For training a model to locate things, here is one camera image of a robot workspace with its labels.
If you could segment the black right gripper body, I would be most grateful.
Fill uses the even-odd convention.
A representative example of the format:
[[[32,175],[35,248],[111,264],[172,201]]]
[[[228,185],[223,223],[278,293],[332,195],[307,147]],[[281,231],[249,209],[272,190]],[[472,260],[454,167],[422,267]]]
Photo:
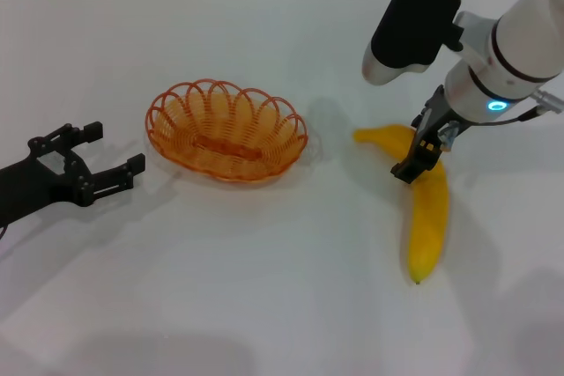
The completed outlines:
[[[442,143],[442,130],[450,122],[454,123],[454,138],[464,133],[471,123],[456,113],[448,103],[445,88],[440,85],[425,103],[422,111],[412,121],[417,142]]]

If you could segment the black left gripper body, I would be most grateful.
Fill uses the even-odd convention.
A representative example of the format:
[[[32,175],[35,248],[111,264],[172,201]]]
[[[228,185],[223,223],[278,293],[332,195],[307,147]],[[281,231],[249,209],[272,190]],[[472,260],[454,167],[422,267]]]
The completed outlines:
[[[74,151],[63,155],[63,172],[53,172],[33,155],[1,170],[1,225],[53,203],[93,204],[93,175]]]

